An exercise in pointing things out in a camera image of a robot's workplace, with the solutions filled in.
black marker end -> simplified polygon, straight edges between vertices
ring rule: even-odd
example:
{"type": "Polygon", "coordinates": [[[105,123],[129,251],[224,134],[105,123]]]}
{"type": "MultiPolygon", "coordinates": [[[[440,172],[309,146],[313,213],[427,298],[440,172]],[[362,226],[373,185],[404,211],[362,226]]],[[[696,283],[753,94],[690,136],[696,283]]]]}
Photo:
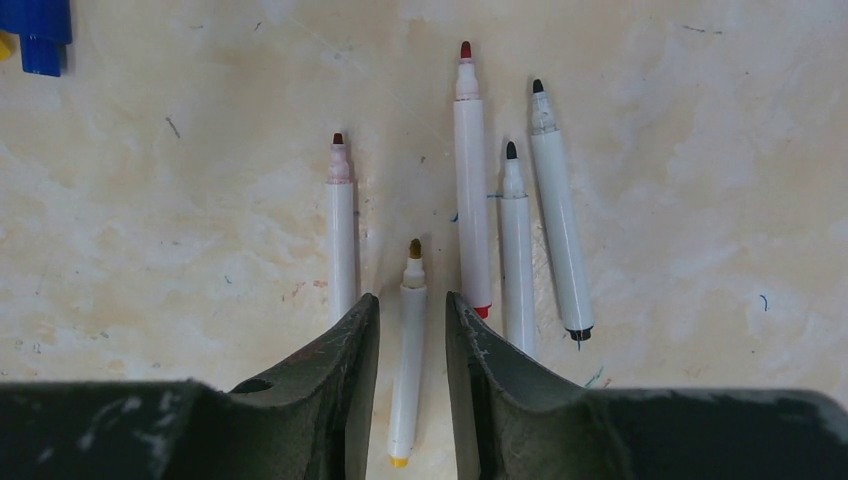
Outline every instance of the black marker end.
{"type": "Polygon", "coordinates": [[[571,339],[575,342],[585,342],[592,338],[592,327],[585,330],[567,330],[571,334],[571,339]]]}

marker barrel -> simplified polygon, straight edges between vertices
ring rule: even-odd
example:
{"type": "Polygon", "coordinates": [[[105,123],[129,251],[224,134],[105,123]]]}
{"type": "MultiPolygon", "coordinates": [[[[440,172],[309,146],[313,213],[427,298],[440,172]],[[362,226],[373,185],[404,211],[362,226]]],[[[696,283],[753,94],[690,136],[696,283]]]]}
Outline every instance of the marker barrel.
{"type": "Polygon", "coordinates": [[[327,192],[327,281],[329,325],[335,325],[356,303],[356,253],[353,227],[353,184],[325,184],[327,192]]]}
{"type": "Polygon", "coordinates": [[[501,199],[504,261],[504,313],[510,343],[536,359],[536,313],[533,292],[533,251],[530,234],[530,200],[501,199]]]}
{"type": "Polygon", "coordinates": [[[595,322],[562,133],[553,130],[533,135],[531,142],[562,322],[572,339],[585,340],[595,322]]]}
{"type": "Polygon", "coordinates": [[[483,102],[453,104],[462,295],[481,317],[492,305],[483,102]]]}
{"type": "Polygon", "coordinates": [[[427,287],[402,286],[400,362],[392,390],[388,452],[392,464],[403,467],[415,444],[415,421],[421,385],[424,353],[424,325],[427,316],[427,287]]]}

dark gray surface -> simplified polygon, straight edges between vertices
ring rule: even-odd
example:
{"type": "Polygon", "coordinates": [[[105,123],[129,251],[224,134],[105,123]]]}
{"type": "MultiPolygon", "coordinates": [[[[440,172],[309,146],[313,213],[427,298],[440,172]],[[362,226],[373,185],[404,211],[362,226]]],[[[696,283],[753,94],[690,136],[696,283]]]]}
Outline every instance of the dark gray surface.
{"type": "Polygon", "coordinates": [[[379,321],[365,295],[229,394],[194,381],[0,385],[2,478],[363,479],[379,321]]]}
{"type": "Polygon", "coordinates": [[[848,479],[848,416],[821,394],[587,390],[507,343],[458,294],[445,318],[461,480],[848,479]]]}

ink stain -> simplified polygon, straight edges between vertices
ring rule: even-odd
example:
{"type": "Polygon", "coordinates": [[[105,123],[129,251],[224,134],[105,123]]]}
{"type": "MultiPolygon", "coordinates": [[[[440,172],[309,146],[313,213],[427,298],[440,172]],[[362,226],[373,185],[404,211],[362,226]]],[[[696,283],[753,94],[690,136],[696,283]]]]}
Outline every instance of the ink stain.
{"type": "MultiPolygon", "coordinates": [[[[683,28],[685,28],[686,30],[692,30],[693,32],[707,33],[707,31],[703,28],[690,27],[689,25],[683,25],[683,28]]],[[[723,35],[724,34],[724,32],[722,32],[721,30],[714,30],[711,33],[713,33],[715,35],[723,35]]]]}
{"type": "Polygon", "coordinates": [[[171,130],[174,131],[174,135],[176,135],[177,139],[179,140],[181,138],[180,137],[180,131],[177,130],[176,125],[174,125],[174,122],[171,121],[171,117],[165,117],[165,121],[168,122],[168,125],[171,126],[171,130]]]}
{"type": "Polygon", "coordinates": [[[298,293],[300,293],[300,288],[306,285],[306,282],[297,282],[294,286],[294,290],[292,290],[292,298],[296,297],[298,293]]]}
{"type": "Polygon", "coordinates": [[[597,381],[598,381],[598,379],[599,379],[599,378],[601,378],[601,375],[603,375],[603,374],[604,374],[604,367],[603,367],[603,365],[602,365],[602,366],[601,366],[601,369],[600,369],[600,370],[598,370],[598,373],[596,373],[595,375],[593,375],[593,376],[592,376],[592,378],[590,378],[590,379],[589,379],[589,381],[588,381],[588,382],[586,382],[586,385],[584,385],[584,387],[585,387],[585,388],[591,388],[591,387],[592,387],[592,384],[593,384],[593,383],[595,383],[595,382],[597,382],[597,381]]]}

hole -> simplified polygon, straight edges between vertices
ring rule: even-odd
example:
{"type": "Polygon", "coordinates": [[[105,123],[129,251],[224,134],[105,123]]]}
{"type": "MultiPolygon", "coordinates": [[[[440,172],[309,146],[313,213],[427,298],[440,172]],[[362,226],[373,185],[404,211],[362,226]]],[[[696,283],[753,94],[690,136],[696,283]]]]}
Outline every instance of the hole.
{"type": "Polygon", "coordinates": [[[273,387],[274,384],[267,380],[262,380],[261,378],[251,378],[250,380],[245,380],[233,389],[230,393],[256,393],[264,390],[268,390],[273,387]]]}

